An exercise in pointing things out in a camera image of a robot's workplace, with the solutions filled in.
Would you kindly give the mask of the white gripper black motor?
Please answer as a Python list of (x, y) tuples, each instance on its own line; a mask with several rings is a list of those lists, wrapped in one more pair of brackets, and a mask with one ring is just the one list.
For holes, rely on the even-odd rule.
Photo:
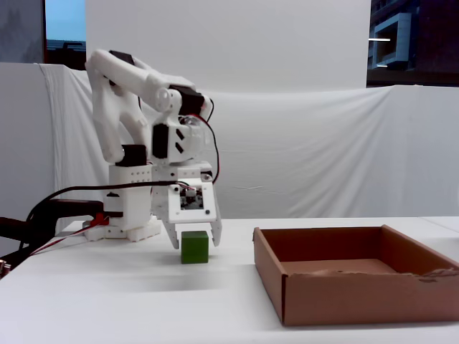
[(154, 181), (169, 183), (153, 187), (151, 205), (153, 214), (162, 220), (173, 248), (179, 248), (173, 223), (211, 223), (212, 242), (218, 247), (222, 237), (222, 218), (211, 165), (206, 161), (190, 160), (155, 166), (152, 176)]

